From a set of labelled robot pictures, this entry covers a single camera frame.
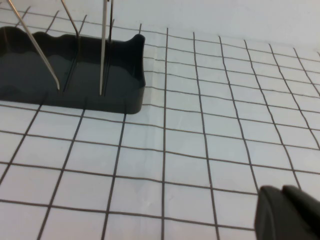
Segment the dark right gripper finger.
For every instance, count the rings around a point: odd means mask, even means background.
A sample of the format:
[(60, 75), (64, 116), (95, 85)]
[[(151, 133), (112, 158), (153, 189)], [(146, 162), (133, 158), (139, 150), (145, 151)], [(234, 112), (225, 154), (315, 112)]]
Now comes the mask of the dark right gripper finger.
[(293, 185), (262, 186), (254, 230), (258, 240), (318, 240), (320, 201)]

